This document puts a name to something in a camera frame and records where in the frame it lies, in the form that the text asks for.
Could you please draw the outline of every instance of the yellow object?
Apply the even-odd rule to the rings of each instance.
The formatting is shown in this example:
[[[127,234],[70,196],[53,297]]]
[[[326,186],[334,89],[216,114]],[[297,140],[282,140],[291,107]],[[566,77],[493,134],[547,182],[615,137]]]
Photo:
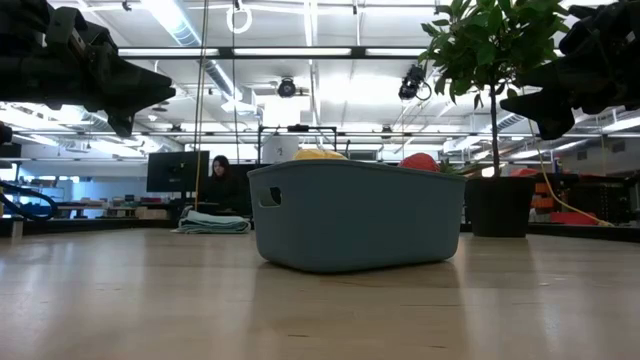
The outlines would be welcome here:
[[[298,150],[293,157],[294,160],[310,160],[310,159],[342,159],[346,160],[342,154],[331,150],[320,149],[302,149]]]
[[[547,177],[547,172],[544,170],[544,161],[542,159],[542,152],[540,151],[540,146],[538,146],[538,140],[536,140],[536,134],[533,132],[533,125],[531,125],[531,120],[527,120],[527,123],[529,123],[529,130],[531,130],[531,135],[533,136],[533,143],[536,146],[536,150],[538,150],[538,159],[540,159],[540,168],[542,169],[542,176],[544,177],[544,181],[547,183],[547,188],[549,189],[549,193],[551,194],[551,196],[558,203],[560,203],[560,205],[563,205],[567,209],[570,209],[570,210],[573,210],[573,211],[575,211],[575,212],[577,212],[579,214],[582,214],[582,215],[588,217],[589,219],[597,221],[598,225],[601,225],[601,226],[614,226],[612,223],[610,223],[608,221],[600,220],[597,217],[592,216],[590,214],[587,214],[586,212],[584,212],[584,211],[582,211],[580,209],[576,209],[573,206],[570,206],[569,204],[565,203],[564,201],[558,199],[556,194],[553,192],[553,188],[551,187],[551,183],[549,182],[549,178]]]

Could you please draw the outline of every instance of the folded blanket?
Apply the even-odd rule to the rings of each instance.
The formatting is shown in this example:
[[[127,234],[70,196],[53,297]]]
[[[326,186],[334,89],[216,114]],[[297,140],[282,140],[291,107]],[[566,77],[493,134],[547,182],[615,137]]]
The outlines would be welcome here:
[[[239,216],[213,216],[197,211],[185,211],[178,222],[178,228],[172,230],[181,234],[245,234],[251,225]]]

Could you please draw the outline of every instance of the black hair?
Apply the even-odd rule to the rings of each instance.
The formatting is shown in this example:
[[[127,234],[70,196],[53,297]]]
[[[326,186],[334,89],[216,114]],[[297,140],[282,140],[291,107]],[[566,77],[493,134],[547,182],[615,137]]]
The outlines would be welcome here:
[[[231,175],[231,166],[229,165],[229,159],[227,159],[227,157],[224,155],[218,155],[213,158],[213,163],[211,163],[211,176],[213,176],[213,178],[218,177],[216,175],[216,172],[213,170],[216,161],[218,162],[218,165],[224,168],[224,174],[222,175],[222,178],[228,178]]]

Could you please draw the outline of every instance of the yellow cable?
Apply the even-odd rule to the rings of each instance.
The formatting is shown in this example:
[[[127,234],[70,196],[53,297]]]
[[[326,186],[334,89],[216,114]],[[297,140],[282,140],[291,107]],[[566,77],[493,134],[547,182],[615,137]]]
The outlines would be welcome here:
[[[602,145],[602,176],[607,176],[607,153],[604,145],[604,135],[600,127],[600,144]]]
[[[608,222],[608,221],[604,221],[604,220],[600,220],[595,216],[592,216],[590,214],[587,214],[586,212],[576,209],[573,206],[565,203],[564,201],[558,199],[558,197],[556,196],[555,192],[553,192],[553,188],[551,188],[551,183],[549,182],[549,178],[547,177],[547,172],[544,170],[544,160],[542,159],[542,152],[540,151],[540,147],[538,146],[538,140],[536,140],[536,134],[533,132],[533,126],[531,125],[531,120],[527,120],[527,122],[529,123],[529,129],[531,130],[531,135],[533,136],[533,144],[536,146],[536,150],[538,150],[538,158],[540,159],[540,168],[542,169],[542,176],[544,176],[544,181],[547,183],[547,188],[549,189],[549,193],[551,194],[551,196],[553,196],[553,199],[555,201],[557,201],[560,205],[563,205],[564,207],[566,207],[567,209],[573,210],[579,214],[582,214],[586,217],[588,217],[589,219],[592,219],[596,222],[598,222],[598,225],[602,225],[602,226],[614,226],[612,223]]]
[[[200,67],[199,77],[198,77],[198,99],[196,100],[196,118],[193,130],[195,131],[195,141],[193,143],[193,150],[198,152],[198,160],[196,162],[196,196],[194,199],[194,209],[198,211],[198,197],[200,191],[200,144],[202,144],[202,111],[204,109],[204,73],[205,73],[205,60],[206,60],[206,50],[207,50],[207,38],[209,32],[207,29],[209,28],[209,0],[205,0],[205,12],[202,18],[203,26],[202,26],[202,40],[200,44]]]

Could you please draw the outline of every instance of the plant stem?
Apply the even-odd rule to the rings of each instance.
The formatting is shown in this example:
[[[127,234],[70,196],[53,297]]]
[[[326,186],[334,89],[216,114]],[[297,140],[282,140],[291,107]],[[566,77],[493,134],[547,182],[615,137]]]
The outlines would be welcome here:
[[[498,115],[496,113],[496,84],[493,76],[490,78],[491,90],[491,146],[493,148],[493,177],[500,176],[500,153],[498,152]]]

